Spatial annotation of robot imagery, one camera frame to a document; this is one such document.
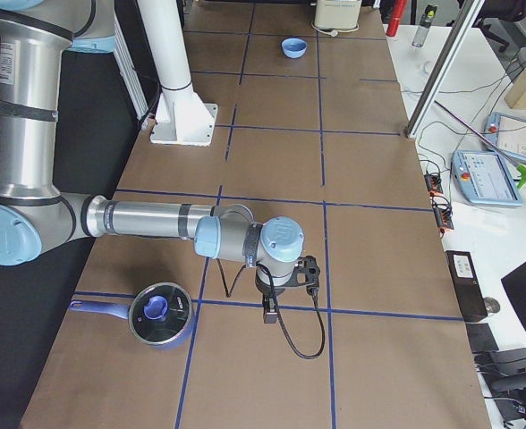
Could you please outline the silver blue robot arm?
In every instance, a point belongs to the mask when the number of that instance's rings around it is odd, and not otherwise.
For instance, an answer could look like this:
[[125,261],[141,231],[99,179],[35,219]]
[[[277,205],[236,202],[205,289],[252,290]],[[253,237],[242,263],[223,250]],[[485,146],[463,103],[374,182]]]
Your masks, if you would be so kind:
[[53,183],[62,55],[115,49],[111,1],[0,1],[0,265],[19,265],[84,237],[192,240],[198,255],[255,269],[264,319],[295,285],[303,232],[293,219],[264,223],[228,207],[113,201]]

